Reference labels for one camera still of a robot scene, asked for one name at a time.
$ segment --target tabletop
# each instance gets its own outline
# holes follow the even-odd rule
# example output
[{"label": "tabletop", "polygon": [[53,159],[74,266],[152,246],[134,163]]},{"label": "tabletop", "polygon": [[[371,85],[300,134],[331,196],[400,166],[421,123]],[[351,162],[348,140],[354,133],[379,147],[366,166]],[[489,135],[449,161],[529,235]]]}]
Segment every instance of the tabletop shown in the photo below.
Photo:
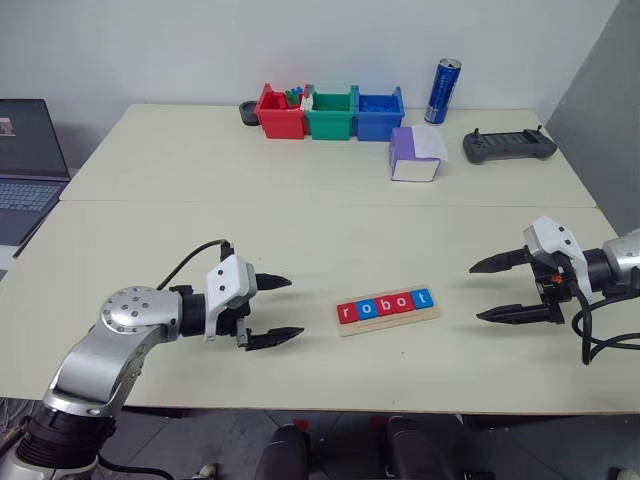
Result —
[{"label": "tabletop", "polygon": [[[424,123],[407,110],[404,125]],[[388,142],[267,139],[237,107],[133,105],[103,140],[63,200],[295,202],[354,205],[593,207],[559,150],[547,160],[469,163],[462,138],[522,131],[527,110],[452,110],[442,131],[449,153],[431,184],[391,182]]]},{"label": "tabletop", "polygon": [[[156,285],[195,246],[235,242],[256,271],[291,287],[259,292],[248,326],[305,331],[275,348],[181,338],[156,347],[131,405],[475,413],[640,410],[634,352],[607,350],[580,363],[568,325],[509,326],[475,313],[539,303],[527,266],[470,275],[489,255],[524,244],[541,215],[571,228],[583,249],[615,236],[593,208],[339,206],[291,202],[253,215],[211,203],[62,202],[0,282],[0,395],[40,398],[103,300],[128,285]],[[218,252],[193,260],[175,283],[202,290]],[[429,285],[442,317],[341,338],[335,304]],[[563,304],[565,316],[576,302]],[[594,315],[594,334],[637,329],[637,305]]]}]

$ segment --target laptop keyboard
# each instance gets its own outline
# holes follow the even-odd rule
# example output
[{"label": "laptop keyboard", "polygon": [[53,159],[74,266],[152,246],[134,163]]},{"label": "laptop keyboard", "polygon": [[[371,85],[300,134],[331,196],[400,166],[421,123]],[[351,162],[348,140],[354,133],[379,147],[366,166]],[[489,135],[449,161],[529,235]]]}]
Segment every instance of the laptop keyboard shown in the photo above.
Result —
[{"label": "laptop keyboard", "polygon": [[39,212],[60,188],[60,185],[0,183],[0,209]]}]

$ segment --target energy drink can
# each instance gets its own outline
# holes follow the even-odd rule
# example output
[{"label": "energy drink can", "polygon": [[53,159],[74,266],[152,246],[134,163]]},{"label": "energy drink can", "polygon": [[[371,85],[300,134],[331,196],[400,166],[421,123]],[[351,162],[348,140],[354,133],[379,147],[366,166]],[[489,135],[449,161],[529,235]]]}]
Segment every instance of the energy drink can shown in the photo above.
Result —
[{"label": "energy drink can", "polygon": [[462,63],[459,60],[453,58],[440,60],[436,69],[436,78],[433,80],[429,103],[427,103],[427,113],[424,115],[427,122],[434,124],[444,122],[461,67]]}]

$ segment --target black controller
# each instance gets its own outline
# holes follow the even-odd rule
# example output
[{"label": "black controller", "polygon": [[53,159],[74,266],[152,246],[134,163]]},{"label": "black controller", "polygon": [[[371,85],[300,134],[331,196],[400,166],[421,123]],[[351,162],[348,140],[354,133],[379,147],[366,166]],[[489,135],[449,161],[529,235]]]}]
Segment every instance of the black controller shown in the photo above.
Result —
[{"label": "black controller", "polygon": [[479,133],[476,128],[462,140],[462,146],[471,163],[481,163],[493,158],[536,157],[547,158],[558,146],[537,130],[527,128],[522,132]]}]

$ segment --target white wall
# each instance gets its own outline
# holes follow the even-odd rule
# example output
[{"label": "white wall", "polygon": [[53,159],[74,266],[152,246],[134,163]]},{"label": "white wall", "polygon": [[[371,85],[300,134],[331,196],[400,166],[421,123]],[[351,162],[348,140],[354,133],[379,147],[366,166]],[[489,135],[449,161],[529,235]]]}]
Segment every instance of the white wall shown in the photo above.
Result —
[{"label": "white wall", "polygon": [[617,0],[0,0],[0,97],[44,97],[78,165],[134,102],[237,104],[264,81],[400,85],[443,56],[457,107],[546,120]]}]

